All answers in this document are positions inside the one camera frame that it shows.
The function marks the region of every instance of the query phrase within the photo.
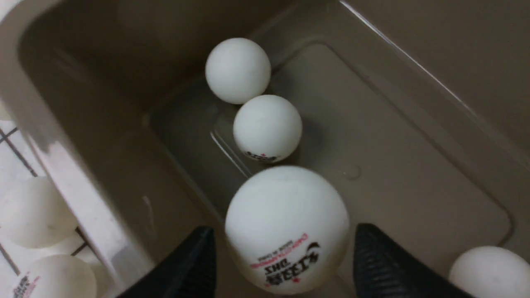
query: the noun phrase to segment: ball logo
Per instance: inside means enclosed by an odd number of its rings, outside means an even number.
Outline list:
[[[265,287],[279,286],[286,281],[299,283],[300,274],[306,272],[319,260],[320,245],[318,242],[312,242],[307,246],[306,254],[296,262],[291,263],[287,258],[265,267]]]
[[[246,154],[255,160],[261,161],[261,162],[274,162],[276,159],[280,158],[280,155],[278,156],[267,156],[265,153],[262,153],[260,155],[254,154],[250,151],[247,151]]]
[[[13,290],[13,298],[29,298],[37,285],[40,276],[37,276],[33,282],[30,282],[29,272],[20,280],[18,286]]]

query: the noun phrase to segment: dhs logo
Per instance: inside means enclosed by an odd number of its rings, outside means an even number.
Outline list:
[[[247,151],[246,155],[252,159],[265,162],[265,163],[273,163],[275,160],[277,160],[280,157],[279,155],[278,156],[267,156],[264,153],[262,153],[261,155],[257,155],[250,151]]]

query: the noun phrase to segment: table tennis ball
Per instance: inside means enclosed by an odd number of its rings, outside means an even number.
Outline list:
[[[76,257],[57,255],[37,260],[22,272],[13,287],[15,297],[95,298],[96,278]]]
[[[52,246],[76,227],[76,218],[47,177],[15,186],[0,203],[0,233],[23,247]]]
[[[211,51],[206,61],[206,81],[220,99],[243,104],[265,91],[270,69],[269,57],[257,43],[232,38]]]
[[[244,104],[234,119],[234,139],[248,157],[278,162],[300,143],[302,119],[289,101],[276,95],[261,95]]]
[[[449,280],[478,298],[530,297],[530,265],[500,247],[477,247],[453,264]]]
[[[275,294],[312,290],[331,278],[350,239],[349,215],[334,187],[297,166],[278,166],[237,191],[225,232],[240,272]]]

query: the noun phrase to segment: tile grout line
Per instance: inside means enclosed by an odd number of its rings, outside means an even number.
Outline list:
[[[15,128],[14,130],[10,131],[8,133],[8,135],[16,133],[16,130],[18,130],[18,129]],[[28,161],[22,156],[20,151],[15,147],[15,145],[11,142],[11,140],[7,137],[7,135],[1,129],[0,129],[0,136],[2,137],[2,140],[4,140],[7,143],[9,148],[11,148],[11,151],[13,151],[13,153],[15,153],[16,157],[18,157],[19,160],[24,164],[26,169],[28,171],[30,171],[30,173],[33,175],[33,177],[37,177],[37,173],[35,172],[35,170],[30,166]]]
[[[74,252],[72,252],[71,256],[72,257],[75,257],[77,256],[78,253],[80,253],[83,249],[85,249],[86,247],[88,247],[89,245],[85,242],[83,244],[81,244],[80,247],[78,247]]]
[[[13,262],[13,259],[9,256],[9,253],[7,253],[7,251],[4,249],[2,244],[0,244],[0,253],[4,257],[4,259],[9,263],[9,266],[11,266],[11,269],[13,269],[13,271],[15,271],[17,275],[20,275],[20,270],[18,266],[15,264],[15,262]]]

